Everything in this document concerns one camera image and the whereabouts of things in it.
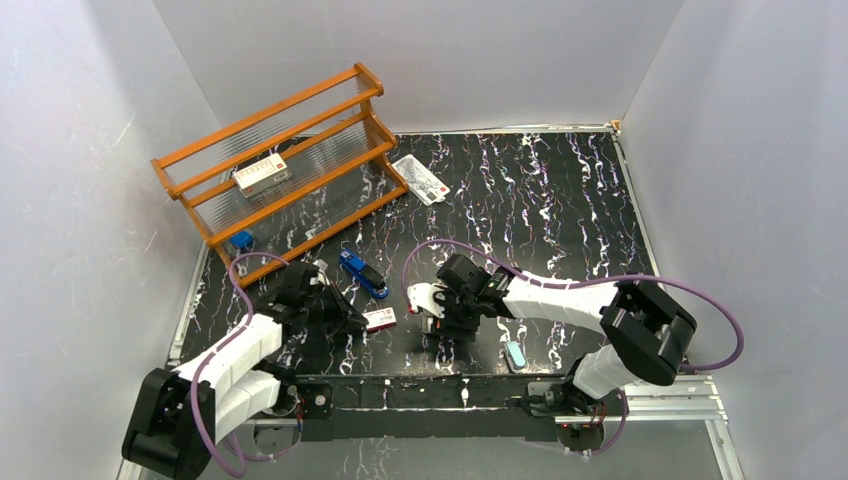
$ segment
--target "metal frame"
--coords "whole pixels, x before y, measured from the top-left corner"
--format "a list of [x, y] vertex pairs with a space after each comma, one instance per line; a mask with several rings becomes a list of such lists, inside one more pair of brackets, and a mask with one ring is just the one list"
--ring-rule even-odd
[[[656, 258], [648, 239], [647, 230], [645, 229], [644, 219], [639, 209], [636, 196], [632, 190], [632, 180], [627, 168], [627, 161], [621, 149], [617, 132], [611, 126], [534, 125], [491, 130], [408, 132], [405, 134], [549, 133], [565, 131], [612, 133], [618, 161], [624, 174], [624, 182], [630, 192], [630, 200], [633, 203], [633, 208], [636, 212], [636, 219], [645, 240], [645, 247], [648, 250], [651, 267], [654, 269], [654, 272], [659, 275]], [[202, 271], [202, 266], [206, 261], [207, 254], [208, 248], [206, 245], [203, 245], [195, 266], [195, 277], [193, 279], [192, 287], [189, 289], [188, 296], [186, 298], [186, 308], [184, 308], [183, 316], [180, 319], [180, 324], [177, 329], [177, 334], [171, 345], [171, 358], [169, 359], [169, 364], [173, 361], [179, 361], [179, 351], [182, 348], [182, 339], [185, 336], [185, 329], [188, 326], [188, 318], [191, 313], [190, 306], [193, 302], [198, 282], [200, 280], [199, 272]], [[736, 456], [736, 450], [733, 447], [733, 442], [727, 429], [727, 414], [724, 410], [724, 405], [711, 375], [681, 375], [677, 377], [677, 381], [669, 387], [659, 387], [647, 384], [629, 385], [625, 387], [625, 394], [627, 395], [630, 403], [630, 415], [627, 417], [628, 421], [703, 421], [710, 437], [710, 442], [713, 446], [713, 452], [721, 471], [722, 478], [724, 480], [744, 479], [741, 465], [739, 464], [739, 460]], [[620, 421], [621, 417], [609, 416], [607, 419], [610, 421]], [[555, 418], [555, 421], [560, 424], [574, 423], [576, 421], [585, 421], [585, 418], [559, 416]], [[293, 426], [295, 422], [290, 419], [254, 419], [246, 422], [246, 424], [284, 427]], [[137, 480], [140, 478], [141, 472], [141, 468], [137, 465], [123, 461], [121, 464], [121, 470], [118, 473], [118, 480]]]

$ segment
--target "robotic arm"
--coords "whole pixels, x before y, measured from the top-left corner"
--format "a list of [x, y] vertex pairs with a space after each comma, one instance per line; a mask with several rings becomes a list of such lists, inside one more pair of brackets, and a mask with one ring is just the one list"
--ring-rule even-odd
[[[577, 360], [564, 381], [530, 382], [523, 397], [508, 401], [533, 416], [588, 415], [605, 395], [634, 380], [674, 382], [697, 324], [656, 283], [552, 290], [533, 282], [549, 279], [523, 275], [527, 278], [504, 268], [489, 274], [455, 254], [436, 274], [439, 283], [409, 288], [411, 310], [425, 314], [425, 333], [470, 341], [481, 315], [567, 321], [605, 334], [610, 343]], [[335, 335], [362, 331], [367, 320], [314, 265], [291, 262], [281, 279], [273, 301], [252, 318], [245, 316], [236, 326], [237, 336], [222, 339], [172, 371], [157, 368], [145, 377], [122, 445], [125, 459], [175, 480], [200, 476], [211, 453], [189, 397], [201, 368], [199, 418], [216, 444], [262, 410], [292, 412], [301, 406], [296, 389], [308, 386], [295, 385], [291, 370], [264, 358], [284, 344], [286, 333], [295, 338], [286, 331], [290, 328], [308, 323]], [[329, 416], [329, 405], [314, 408]]]
[[563, 384], [528, 385], [521, 406], [536, 416], [589, 413], [612, 390], [641, 379], [671, 385], [697, 323], [654, 282], [619, 282], [579, 290], [531, 283], [562, 283], [504, 268], [489, 274], [454, 254], [436, 273], [438, 284], [409, 287], [411, 310], [425, 314], [434, 335], [474, 340], [480, 316], [567, 321], [607, 336], [610, 343], [577, 360]]
[[189, 392], [210, 353], [214, 357], [198, 380], [198, 404], [217, 444], [262, 410], [298, 406], [289, 393], [294, 373], [264, 360], [283, 345], [284, 328], [312, 323], [335, 335], [367, 325], [315, 265], [291, 262], [273, 300], [261, 313], [242, 319], [234, 329], [242, 329], [238, 336], [225, 337], [172, 371], [157, 368], [144, 378], [121, 447], [125, 459], [175, 480], [200, 476], [211, 454], [195, 425]]

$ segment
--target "white wall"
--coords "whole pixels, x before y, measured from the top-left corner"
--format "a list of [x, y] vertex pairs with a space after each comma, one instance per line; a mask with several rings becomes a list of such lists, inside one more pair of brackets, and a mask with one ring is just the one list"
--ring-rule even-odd
[[222, 123], [362, 61], [395, 131], [619, 119], [681, 4], [156, 0]]
[[149, 1], [2, 12], [0, 471], [114, 478], [200, 245], [149, 159], [218, 124]]
[[[716, 381], [748, 478], [845, 478], [848, 5], [687, 1], [624, 118], [663, 274], [747, 349]], [[695, 360], [729, 352], [707, 310]]]

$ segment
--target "small white box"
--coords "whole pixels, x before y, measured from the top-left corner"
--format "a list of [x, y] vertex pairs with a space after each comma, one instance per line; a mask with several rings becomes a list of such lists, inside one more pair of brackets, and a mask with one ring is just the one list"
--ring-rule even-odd
[[430, 206], [436, 202], [443, 202], [450, 193], [450, 188], [412, 155], [401, 158], [392, 166], [406, 180], [409, 189], [424, 202], [424, 205]]
[[279, 153], [247, 166], [235, 173], [233, 178], [239, 186], [241, 193], [250, 198], [257, 193], [288, 180], [291, 177], [286, 162]]
[[393, 308], [384, 308], [382, 310], [363, 313], [362, 316], [368, 320], [368, 326], [366, 327], [368, 333], [374, 333], [377, 330], [397, 325], [395, 310]]

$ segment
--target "blue stapler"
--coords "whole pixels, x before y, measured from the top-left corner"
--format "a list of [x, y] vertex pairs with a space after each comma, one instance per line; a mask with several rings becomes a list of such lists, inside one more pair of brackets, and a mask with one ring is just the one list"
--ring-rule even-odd
[[339, 263], [368, 290], [372, 297], [379, 300], [389, 296], [389, 287], [386, 286], [383, 276], [350, 250], [346, 248], [342, 250], [339, 254]]

